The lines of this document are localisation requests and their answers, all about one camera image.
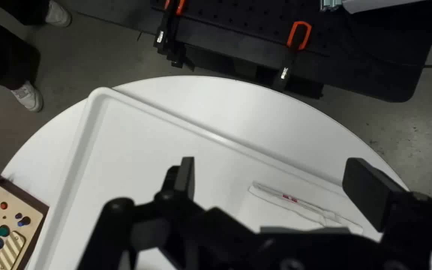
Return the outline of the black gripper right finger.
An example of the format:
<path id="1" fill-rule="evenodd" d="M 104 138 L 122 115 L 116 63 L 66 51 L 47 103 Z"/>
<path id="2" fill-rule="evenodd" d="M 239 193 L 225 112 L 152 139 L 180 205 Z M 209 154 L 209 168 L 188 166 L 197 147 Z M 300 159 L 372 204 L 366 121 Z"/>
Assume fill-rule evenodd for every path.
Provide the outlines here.
<path id="1" fill-rule="evenodd" d="M 362 157 L 347 160 L 342 189 L 377 231 L 384 229 L 392 204 L 407 192 L 384 171 Z"/>

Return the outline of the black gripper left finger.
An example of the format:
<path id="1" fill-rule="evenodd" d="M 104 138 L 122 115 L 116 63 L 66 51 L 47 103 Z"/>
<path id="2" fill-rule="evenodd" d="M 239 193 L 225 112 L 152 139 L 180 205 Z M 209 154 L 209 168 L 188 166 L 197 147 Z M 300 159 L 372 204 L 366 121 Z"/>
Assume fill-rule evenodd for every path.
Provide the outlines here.
<path id="1" fill-rule="evenodd" d="M 179 165 L 167 171 L 162 190 L 192 199 L 195 195 L 195 159 L 183 157 Z"/>

